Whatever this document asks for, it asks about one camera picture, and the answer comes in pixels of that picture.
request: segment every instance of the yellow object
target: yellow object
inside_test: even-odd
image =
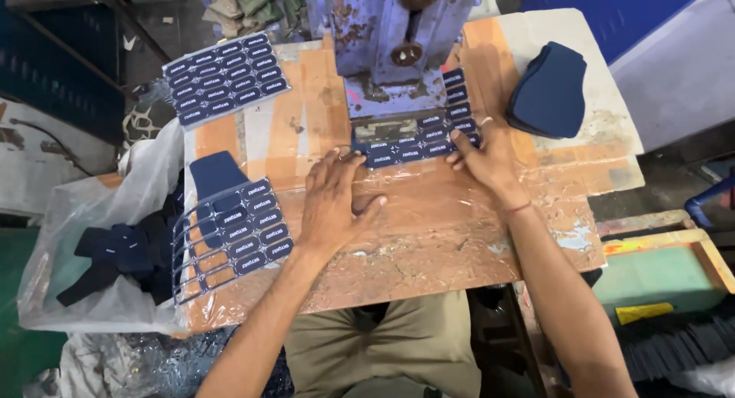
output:
[[[663,315],[664,313],[673,312],[674,307],[668,303],[654,303],[653,305],[626,306],[625,308],[615,308],[618,320],[621,325],[629,324],[633,321],[643,318],[653,318],[654,316]]]

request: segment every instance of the white plastic bag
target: white plastic bag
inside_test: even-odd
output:
[[[712,365],[703,365],[693,371],[669,375],[669,382],[693,392],[724,395],[735,398],[735,357]]]
[[[106,290],[65,308],[56,295],[89,268],[74,255],[87,227],[137,224],[160,210],[184,166],[184,132],[179,120],[166,124],[154,143],[135,156],[118,187],[90,177],[51,192],[33,254],[18,289],[20,325],[27,329],[86,333],[184,333],[171,300],[158,306],[135,281],[120,276]]]

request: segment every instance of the red thread bracelet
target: red thread bracelet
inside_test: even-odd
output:
[[[507,215],[508,217],[510,217],[510,216],[512,216],[512,215],[514,215],[514,214],[516,214],[516,213],[518,213],[519,211],[521,211],[521,210],[523,210],[523,209],[525,209],[525,208],[528,208],[528,207],[530,207],[530,206],[532,206],[532,205],[533,205],[533,202],[528,202],[528,203],[526,203],[526,204],[525,204],[525,205],[523,205],[523,206],[520,206],[520,207],[516,207],[516,208],[512,208],[512,209],[508,209],[508,210],[503,210],[503,211],[505,212],[505,214],[506,214],[506,215]]]

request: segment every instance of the right hand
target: right hand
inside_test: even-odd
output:
[[[458,151],[447,157],[454,170],[463,167],[470,169],[472,175],[492,190],[506,209],[523,206],[530,201],[526,190],[521,186],[513,169],[513,147],[510,141],[511,128],[506,123],[498,123],[487,117],[481,124],[482,144],[475,149],[459,130],[452,130],[451,139]]]

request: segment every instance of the workbench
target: workbench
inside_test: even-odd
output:
[[[574,9],[515,13],[465,24],[445,68],[464,68],[473,116],[502,118],[510,93],[542,46],[556,41],[587,62],[584,122],[574,139],[514,130],[520,179],[574,267],[605,263],[587,196],[642,186],[642,146],[593,34]],[[342,78],[332,41],[274,46],[292,90],[185,135],[185,159],[226,150],[250,179],[270,178],[291,234],[298,238],[304,178],[329,149],[350,143]],[[196,189],[186,172],[186,209]],[[360,200],[384,193],[372,228],[349,243],[317,278],[302,313],[522,280],[498,216],[498,203],[467,172],[443,158],[359,171]],[[225,263],[224,256],[217,264]],[[190,332],[240,323],[279,273],[282,261],[184,304]]]

